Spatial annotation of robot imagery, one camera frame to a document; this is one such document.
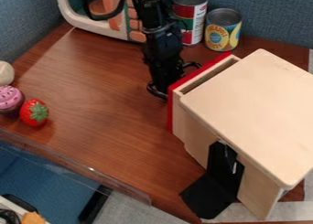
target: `gray wall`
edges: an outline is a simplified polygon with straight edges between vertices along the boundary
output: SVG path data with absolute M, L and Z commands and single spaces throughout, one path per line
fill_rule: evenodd
M 313 0 L 209 0 L 243 15 L 243 33 L 313 48 Z
M 209 0 L 243 15 L 243 33 L 313 48 L 313 0 Z M 0 59 L 13 61 L 59 23 L 56 0 L 0 0 Z
M 60 19 L 56 0 L 0 0 L 0 60 L 19 57 Z

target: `floor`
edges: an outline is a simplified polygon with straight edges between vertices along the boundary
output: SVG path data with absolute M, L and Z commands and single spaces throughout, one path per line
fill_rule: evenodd
M 309 55 L 309 72 L 313 73 L 313 49 Z M 274 210 L 269 221 L 279 220 L 312 220 L 313 213 L 313 173 L 309 175 L 305 183 L 305 201 L 280 202 Z M 258 222 L 258 220 L 242 204 L 232 204 L 215 220 L 203 220 L 207 223 L 218 222 Z M 113 192 L 95 224 L 185 224 L 187 222 L 177 219 L 167 213 L 153 207 L 146 206 L 139 201 L 123 194 Z

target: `canned food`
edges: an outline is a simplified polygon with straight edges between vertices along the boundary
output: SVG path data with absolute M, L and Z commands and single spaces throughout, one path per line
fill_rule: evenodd
M 233 50 L 238 45 L 242 17 L 230 8 L 218 8 L 207 14 L 205 44 L 215 51 Z
M 195 45 L 202 40 L 208 0 L 173 0 L 173 14 L 180 21 L 182 42 Z

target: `toy strawberry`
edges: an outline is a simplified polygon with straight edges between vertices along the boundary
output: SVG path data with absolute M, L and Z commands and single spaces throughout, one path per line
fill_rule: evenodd
M 19 116 L 27 125 L 40 126 L 47 121 L 49 110 L 45 102 L 32 99 L 25 101 L 19 112 Z

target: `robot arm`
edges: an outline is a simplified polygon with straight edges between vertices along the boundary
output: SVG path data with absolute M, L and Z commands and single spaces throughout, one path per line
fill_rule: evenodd
M 124 1 L 120 0 L 113 12 L 103 16 L 93 16 L 89 1 L 83 0 L 83 3 L 90 19 L 107 20 L 122 12 Z M 149 67 L 152 77 L 146 88 L 153 95 L 166 99 L 168 86 L 185 75 L 184 68 L 198 68 L 200 65 L 195 62 L 184 63 L 179 55 L 183 49 L 181 32 L 178 22 L 170 17 L 170 0 L 133 0 L 133 4 L 146 35 L 144 63 Z

